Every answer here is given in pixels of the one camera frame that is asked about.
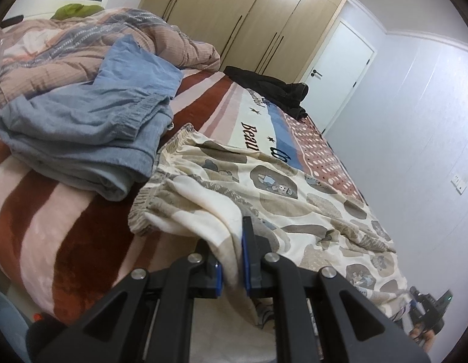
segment green cloth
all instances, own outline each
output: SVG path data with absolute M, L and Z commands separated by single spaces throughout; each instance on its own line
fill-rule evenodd
M 67 4 L 60 7 L 51 19 L 65 20 L 69 18 L 85 18 L 86 16 L 94 15 L 104 8 L 100 5 L 82 5 L 82 4 Z

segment screw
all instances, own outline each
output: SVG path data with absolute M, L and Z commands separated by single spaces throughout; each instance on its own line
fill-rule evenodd
M 336 270 L 332 266 L 326 266 L 322 268 L 322 275 L 326 278 L 333 278 L 336 276 Z
M 143 280 L 146 277 L 145 269 L 135 269 L 131 272 L 131 278 L 134 280 Z
M 264 256 L 264 259 L 266 260 L 266 262 L 276 263 L 277 261 L 279 261 L 279 255 L 276 253 L 267 253 Z
M 187 259 L 190 263 L 201 263 L 203 258 L 199 253 L 191 253 Z

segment door frame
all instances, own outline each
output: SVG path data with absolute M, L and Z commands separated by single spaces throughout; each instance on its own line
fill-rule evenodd
M 373 53 L 372 53 L 372 55 L 370 57 L 370 62 L 365 66 L 365 68 L 361 72 L 360 76 L 358 77 L 358 79 L 356 81 L 356 85 L 350 90 L 347 97 L 344 99 L 344 101 L 342 102 L 342 104 L 340 105 L 340 107 L 338 108 L 336 113 L 333 115 L 332 119 L 330 120 L 330 122 L 328 123 L 326 128 L 323 130 L 323 132 L 322 132 L 323 137 L 324 137 L 325 132 L 327 132 L 331 128 L 331 126 L 333 125 L 335 120 L 340 116 L 341 111 L 348 104 L 348 101 L 350 100 L 353 93 L 358 88 L 358 86 L 359 86 L 360 82 L 362 81 L 363 77 L 365 76 L 366 72 L 368 71 L 368 69 L 372 65 L 373 60 L 375 60 L 375 57 L 377 56 L 377 52 L 378 52 L 376 50 L 376 48 L 361 33 L 359 33 L 357 30 L 355 30 L 353 28 L 353 26 L 351 26 L 345 19 L 337 18 L 335 20 L 335 22 L 333 23 L 333 26 L 331 27 L 331 29 L 330 29 L 328 35 L 326 36 L 325 40 L 323 41 L 321 47 L 319 48 L 318 52 L 316 53 L 315 57 L 311 61 L 310 65 L 308 65 L 308 69 L 306 70 L 306 72 L 302 76 L 301 82 L 303 82 L 303 83 L 306 82 L 306 80 L 308 79 L 309 74 L 313 70 L 313 67 L 316 65 L 316 63 L 318 62 L 318 60 L 322 56 L 323 52 L 325 51 L 326 47 L 330 43 L 331 38 L 333 37 L 336 29 L 338 28 L 338 26 L 340 24 L 343 24 L 344 26 L 346 26 L 348 28 L 348 30 L 350 30 L 352 33 L 354 33 L 365 45 L 367 45 L 372 50 Z

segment wooden wardrobe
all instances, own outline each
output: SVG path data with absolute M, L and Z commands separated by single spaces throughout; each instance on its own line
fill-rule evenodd
M 140 8 L 211 43 L 232 65 L 301 79 L 346 0 L 142 0 Z

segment blue clothing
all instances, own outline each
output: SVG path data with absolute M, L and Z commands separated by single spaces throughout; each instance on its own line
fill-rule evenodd
M 119 201 L 151 176 L 181 80 L 179 69 L 128 35 L 113 44 L 92 84 L 8 103 L 0 137 L 37 172 Z

